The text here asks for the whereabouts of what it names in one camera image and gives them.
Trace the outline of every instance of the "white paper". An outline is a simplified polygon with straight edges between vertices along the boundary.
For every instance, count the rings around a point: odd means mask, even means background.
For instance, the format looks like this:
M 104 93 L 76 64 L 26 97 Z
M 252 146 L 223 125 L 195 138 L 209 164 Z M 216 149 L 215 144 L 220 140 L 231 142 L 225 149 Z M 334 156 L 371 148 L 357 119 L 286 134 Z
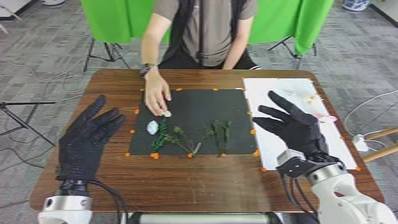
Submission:
M 309 79 L 248 78 L 243 80 L 243 82 L 252 117 L 270 117 L 257 111 L 259 105 L 282 110 L 268 98 L 270 90 L 287 99 L 287 101 L 298 106 L 305 113 L 325 116 L 330 115 L 319 96 L 316 95 L 316 89 Z M 266 170 L 275 170 L 277 156 L 287 149 L 287 146 L 280 138 L 268 131 L 264 131 L 255 124 L 254 129 L 262 167 Z M 335 124 L 332 122 L 319 123 L 319 131 L 325 136 L 330 155 L 341 159 L 346 168 L 355 169 L 357 164 L 344 141 L 341 139 Z

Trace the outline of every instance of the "black pants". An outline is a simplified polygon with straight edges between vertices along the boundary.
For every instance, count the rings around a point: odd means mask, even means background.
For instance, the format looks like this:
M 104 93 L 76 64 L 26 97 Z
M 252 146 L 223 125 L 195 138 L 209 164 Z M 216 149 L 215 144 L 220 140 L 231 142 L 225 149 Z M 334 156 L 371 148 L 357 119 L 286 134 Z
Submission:
M 222 65 L 216 65 L 215 67 L 204 67 L 204 69 L 222 69 Z M 158 65 L 159 69 L 200 69 L 200 64 L 195 62 L 193 58 L 190 57 L 188 53 L 183 49 L 177 50 L 174 56 L 161 61 Z M 239 57 L 239 61 L 234 65 L 232 69 L 246 69 L 246 70 L 257 70 L 259 66 L 252 62 L 248 52 L 245 51 Z

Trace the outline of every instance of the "black robotic glove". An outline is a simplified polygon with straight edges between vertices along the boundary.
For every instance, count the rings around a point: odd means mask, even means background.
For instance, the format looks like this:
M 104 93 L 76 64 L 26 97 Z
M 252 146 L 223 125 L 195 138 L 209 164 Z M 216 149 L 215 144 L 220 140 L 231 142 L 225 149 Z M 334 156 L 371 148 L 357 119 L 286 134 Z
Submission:
M 278 120 L 254 117 L 252 121 L 280 137 L 287 148 L 300 151 L 307 159 L 323 157 L 328 154 L 328 149 L 316 117 L 303 113 L 294 104 L 273 91 L 270 91 L 268 97 L 287 113 L 266 106 L 259 106 L 259 112 Z
M 103 148 L 124 122 L 117 109 L 94 118 L 104 103 L 106 98 L 99 96 L 60 138 L 56 180 L 90 181 L 95 178 Z

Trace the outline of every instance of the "gray carpet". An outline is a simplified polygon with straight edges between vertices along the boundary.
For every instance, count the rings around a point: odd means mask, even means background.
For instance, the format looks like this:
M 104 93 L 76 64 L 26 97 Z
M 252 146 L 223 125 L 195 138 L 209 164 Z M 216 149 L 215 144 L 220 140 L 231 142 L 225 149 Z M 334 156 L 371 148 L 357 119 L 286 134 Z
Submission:
M 398 88 L 398 29 L 371 9 L 350 13 L 339 5 L 341 1 L 335 2 L 319 35 L 318 57 L 310 54 L 305 56 L 302 69 L 316 74 L 339 116 L 344 117 L 364 100 Z M 90 32 L 78 0 L 69 0 L 63 7 L 53 9 L 44 8 L 37 2 L 21 17 L 23 21 L 1 21 L 10 34 L 0 32 L 0 101 L 58 101 L 76 97 L 60 101 L 56 105 L 40 106 L 33 117 L 33 127 L 46 133 L 51 141 L 56 141 L 92 72 L 101 68 L 124 66 L 120 62 L 92 60 L 88 71 L 81 73 Z M 140 62 L 138 45 L 138 40 L 133 40 L 131 44 L 122 44 L 122 55 L 133 68 L 138 68 Z M 254 61 L 264 69 L 293 69 L 293 59 L 286 50 L 278 47 L 268 52 L 270 46 L 271 44 L 250 46 Z M 101 55 L 101 44 L 94 50 Z M 5 63 L 7 61 L 33 69 L 40 81 L 33 78 L 32 71 Z M 63 71 L 65 78 L 58 79 L 62 77 L 55 76 Z M 396 127 L 396 102 L 394 94 L 357 111 L 348 121 L 353 133 Z M 12 106 L 10 109 L 21 117 L 26 116 L 28 107 Z M 0 113 L 0 132 L 14 126 L 16 123 L 7 121 Z M 382 141 L 392 144 L 396 136 Z M 49 145 L 23 130 L 0 137 L 0 149 L 7 147 L 17 150 L 23 158 L 30 158 L 44 152 Z M 32 162 L 44 165 L 47 155 L 49 153 Z M 0 170 L 17 162 L 12 152 L 1 151 Z M 385 195 L 385 203 L 398 211 L 398 155 L 382 158 L 367 166 Z M 1 206 L 28 199 L 39 175 L 40 169 L 26 165 L 17 165 L 0 172 L 0 224 L 37 222 L 37 213 L 28 203 L 7 208 Z M 113 216 L 94 216 L 92 223 L 104 224 L 111 221 Z

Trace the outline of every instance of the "white wall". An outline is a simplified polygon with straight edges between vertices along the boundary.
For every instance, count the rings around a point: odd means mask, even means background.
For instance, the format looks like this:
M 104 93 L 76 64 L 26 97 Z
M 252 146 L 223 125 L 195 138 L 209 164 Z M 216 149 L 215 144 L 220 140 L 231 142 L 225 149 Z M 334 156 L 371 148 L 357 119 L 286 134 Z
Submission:
M 398 21 L 398 0 L 373 0 L 373 5 Z
M 32 0 L 0 0 L 0 5 L 3 5 L 12 12 L 16 12 L 30 1 Z M 8 12 L 0 8 L 0 17 L 8 16 Z

